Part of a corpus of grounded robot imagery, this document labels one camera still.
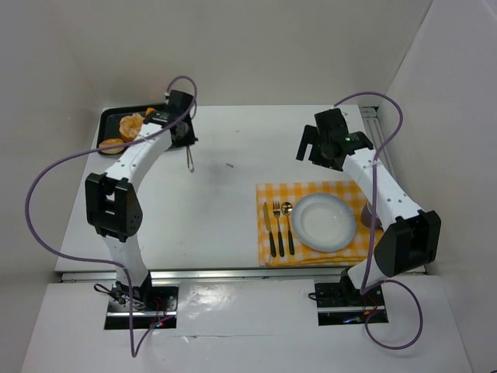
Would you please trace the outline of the metal tongs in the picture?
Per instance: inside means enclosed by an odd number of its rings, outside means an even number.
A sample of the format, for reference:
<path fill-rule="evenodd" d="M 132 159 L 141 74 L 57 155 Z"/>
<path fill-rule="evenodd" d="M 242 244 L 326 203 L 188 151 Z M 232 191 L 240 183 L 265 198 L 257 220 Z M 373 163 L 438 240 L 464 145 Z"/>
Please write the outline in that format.
<path fill-rule="evenodd" d="M 186 161 L 188 170 L 193 173 L 195 171 L 193 154 L 191 152 L 190 146 L 186 146 Z"/>

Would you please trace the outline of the croissant bread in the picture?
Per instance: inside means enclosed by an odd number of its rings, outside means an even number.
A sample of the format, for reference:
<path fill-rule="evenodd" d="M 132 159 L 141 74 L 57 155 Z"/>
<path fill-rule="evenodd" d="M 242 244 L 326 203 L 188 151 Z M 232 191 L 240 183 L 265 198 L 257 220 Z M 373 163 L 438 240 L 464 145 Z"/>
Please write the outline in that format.
<path fill-rule="evenodd" d="M 122 117 L 119 132 L 123 142 L 132 142 L 139 135 L 143 122 L 144 118 L 139 113 Z"/>

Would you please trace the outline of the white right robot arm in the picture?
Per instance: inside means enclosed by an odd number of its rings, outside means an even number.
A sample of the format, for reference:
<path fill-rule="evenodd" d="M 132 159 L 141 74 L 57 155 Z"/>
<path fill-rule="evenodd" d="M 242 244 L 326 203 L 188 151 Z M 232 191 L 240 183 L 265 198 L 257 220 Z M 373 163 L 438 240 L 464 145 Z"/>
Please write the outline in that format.
<path fill-rule="evenodd" d="M 384 234 L 361 263 L 341 273 L 342 296 L 358 305 L 364 293 L 381 282 L 436 259 L 441 219 L 424 211 L 387 171 L 370 139 L 361 131 L 349 131 L 338 108 L 315 114 L 307 125 L 297 151 L 303 160 L 346 173 L 371 204 L 371 221 L 380 222 Z"/>

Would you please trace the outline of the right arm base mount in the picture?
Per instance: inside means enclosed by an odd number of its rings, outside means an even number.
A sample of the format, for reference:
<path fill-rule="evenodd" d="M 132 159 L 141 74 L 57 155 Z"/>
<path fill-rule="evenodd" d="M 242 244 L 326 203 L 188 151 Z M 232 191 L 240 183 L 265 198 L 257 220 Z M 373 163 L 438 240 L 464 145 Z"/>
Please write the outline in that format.
<path fill-rule="evenodd" d="M 315 290 L 308 294 L 308 298 L 314 301 L 319 309 L 378 309 L 385 305 L 380 288 L 361 295 L 352 285 L 338 282 L 315 283 Z"/>

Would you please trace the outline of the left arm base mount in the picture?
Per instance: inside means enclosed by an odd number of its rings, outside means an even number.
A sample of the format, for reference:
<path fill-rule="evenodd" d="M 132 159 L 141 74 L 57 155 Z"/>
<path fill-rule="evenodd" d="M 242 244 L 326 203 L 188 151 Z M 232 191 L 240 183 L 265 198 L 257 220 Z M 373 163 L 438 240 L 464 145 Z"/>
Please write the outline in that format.
<path fill-rule="evenodd" d="M 155 319 L 176 314 L 179 296 L 178 286 L 153 287 L 151 297 L 146 301 L 139 301 L 136 298 L 131 301 L 129 294 L 119 290 L 115 284 L 111 288 L 95 284 L 93 289 L 109 297 L 106 313 L 108 317 L 128 316 L 130 310 L 133 311 L 135 317 Z"/>

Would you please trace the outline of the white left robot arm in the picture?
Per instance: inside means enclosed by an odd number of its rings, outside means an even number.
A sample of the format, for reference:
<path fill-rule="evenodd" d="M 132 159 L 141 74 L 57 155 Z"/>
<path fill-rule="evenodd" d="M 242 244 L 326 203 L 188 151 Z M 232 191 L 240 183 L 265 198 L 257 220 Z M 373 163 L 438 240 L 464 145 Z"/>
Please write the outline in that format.
<path fill-rule="evenodd" d="M 139 304 L 145 305 L 153 297 L 151 275 L 137 240 L 143 221 L 137 190 L 160 155 L 197 141 L 186 112 L 193 102 L 190 94 L 171 91 L 163 109 L 145 116 L 137 137 L 146 141 L 128 147 L 104 173 L 91 173 L 85 180 L 86 217 L 103 237 L 111 260 L 118 263 L 116 287 L 121 303 L 130 288 Z"/>

